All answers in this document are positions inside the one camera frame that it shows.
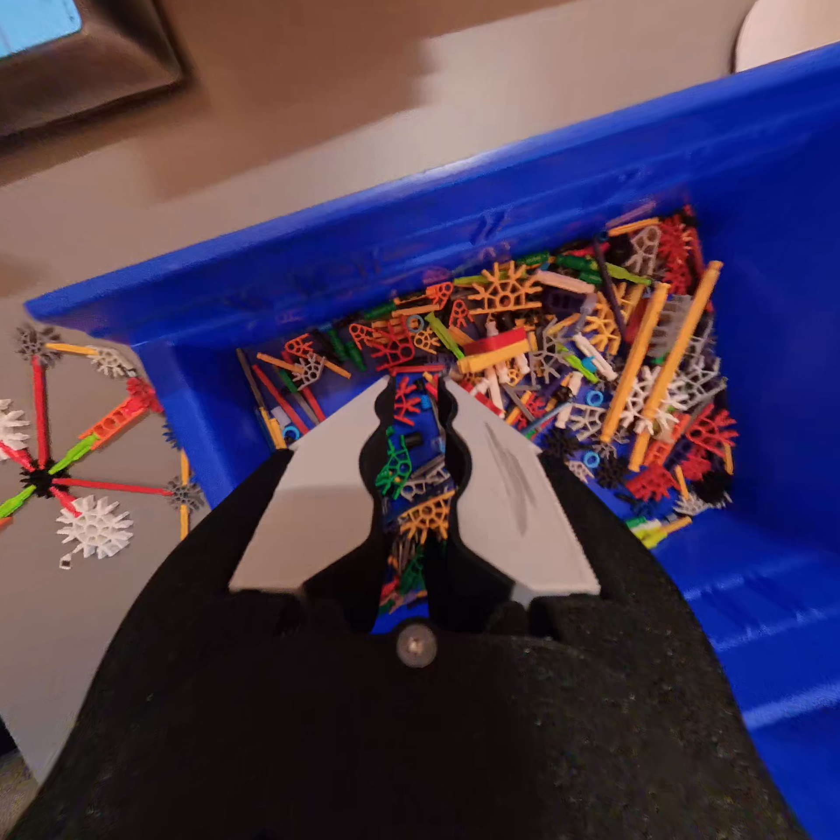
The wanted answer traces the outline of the pile of toy construction pieces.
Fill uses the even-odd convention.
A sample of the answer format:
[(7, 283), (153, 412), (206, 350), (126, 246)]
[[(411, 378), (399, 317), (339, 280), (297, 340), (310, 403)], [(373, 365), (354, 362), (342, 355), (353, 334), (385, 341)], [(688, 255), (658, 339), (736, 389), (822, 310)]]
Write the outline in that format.
[(604, 490), (648, 549), (731, 501), (738, 437), (714, 350), (707, 267), (691, 208), (595, 239), (497, 259), (473, 276), (295, 334), (282, 350), (238, 355), (256, 396), (271, 395), (276, 446), (299, 440), (381, 377), (379, 428), (360, 468), (374, 499), (362, 545), (301, 592), (379, 614), (432, 600), (450, 622), (491, 612), (499, 582), (449, 546), (461, 446), (448, 454), (449, 379), (540, 449), (550, 466)]

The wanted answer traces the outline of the long red toy rod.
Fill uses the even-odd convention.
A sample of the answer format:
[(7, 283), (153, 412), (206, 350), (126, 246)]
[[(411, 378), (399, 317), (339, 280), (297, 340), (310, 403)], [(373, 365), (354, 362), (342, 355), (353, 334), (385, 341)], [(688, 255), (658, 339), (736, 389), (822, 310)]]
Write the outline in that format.
[(55, 487), (63, 488), (85, 488), (91, 490), (107, 490), (114, 492), (125, 492), (132, 494), (158, 496), (158, 497), (173, 497), (174, 491), (166, 487), (152, 487), (139, 486), (132, 484), (121, 484), (118, 482), (108, 482), (92, 479), (73, 479), (73, 478), (54, 478), (52, 484)]

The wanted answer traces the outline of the colourful toy rod wheel assembly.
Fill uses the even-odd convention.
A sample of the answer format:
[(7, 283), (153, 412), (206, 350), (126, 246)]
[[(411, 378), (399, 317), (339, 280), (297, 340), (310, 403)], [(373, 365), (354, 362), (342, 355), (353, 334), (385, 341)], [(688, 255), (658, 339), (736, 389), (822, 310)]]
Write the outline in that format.
[[(2, 399), (2, 464), (17, 468), (20, 483), (17, 493), (2, 501), (2, 530), (14, 523), (15, 516), (31, 500), (51, 499), (60, 505), (56, 533), (61, 537), (62, 544), (68, 547), (62, 556), (71, 554), (72, 566), (77, 558), (110, 559), (126, 550), (133, 538), (133, 520), (127, 511), (120, 509), (119, 501), (108, 497), (111, 492), (164, 499), (176, 509), (178, 520), (179, 506), (185, 503), (191, 510), (191, 532), (193, 516), (205, 505), (205, 498), (186, 451), (177, 442), (168, 423), (164, 423), (164, 438), (178, 455), (178, 473), (164, 486), (154, 487), (173, 490), (173, 497), (63, 488), (52, 484), (54, 478), (82, 479), (72, 475), (72, 470), (81, 461), (105, 449), (146, 417), (163, 416), (161, 401), (151, 383), (140, 375), (137, 366), (114, 348), (63, 342), (55, 328), (37, 327), (30, 323), (15, 330), (14, 349), (28, 366), (34, 418), (29, 419), (24, 410), (14, 406), (12, 400)], [(97, 373), (120, 383), (124, 397), (82, 432), (65, 453), (56, 455), (51, 447), (47, 372), (67, 356), (89, 361)]]

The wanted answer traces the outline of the blue plastic bin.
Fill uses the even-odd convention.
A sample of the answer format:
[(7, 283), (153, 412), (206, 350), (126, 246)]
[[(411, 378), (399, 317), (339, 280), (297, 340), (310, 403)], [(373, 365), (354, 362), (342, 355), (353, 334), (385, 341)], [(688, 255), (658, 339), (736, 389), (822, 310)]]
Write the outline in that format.
[[(350, 630), (228, 594), (288, 456), (236, 344), (429, 271), (687, 200), (724, 263), (734, 508), (656, 557), (558, 465), (603, 595)], [(838, 45), (78, 282), (33, 319), (128, 344), (212, 512), (115, 633), (9, 838), (838, 838)]]

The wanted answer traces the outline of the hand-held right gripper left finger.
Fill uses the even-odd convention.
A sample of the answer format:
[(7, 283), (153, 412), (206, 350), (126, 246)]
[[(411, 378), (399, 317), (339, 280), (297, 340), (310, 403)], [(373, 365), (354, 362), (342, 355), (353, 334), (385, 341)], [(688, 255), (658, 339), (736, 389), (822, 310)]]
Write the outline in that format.
[(301, 592), (316, 574), (359, 548), (374, 499), (361, 473), (363, 446), (379, 428), (381, 377), (298, 441), (228, 584), (231, 592)]

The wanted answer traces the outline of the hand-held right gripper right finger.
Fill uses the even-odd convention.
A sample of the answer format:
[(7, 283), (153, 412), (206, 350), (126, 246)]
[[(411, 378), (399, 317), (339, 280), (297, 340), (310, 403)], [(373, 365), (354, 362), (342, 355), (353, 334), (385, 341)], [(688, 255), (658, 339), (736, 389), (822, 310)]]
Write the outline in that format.
[(465, 474), (456, 479), (449, 546), (500, 583), (500, 599), (529, 606), (540, 597), (599, 595), (601, 585), (546, 472), (540, 449), (447, 379), (441, 397), (448, 454), (461, 446)]

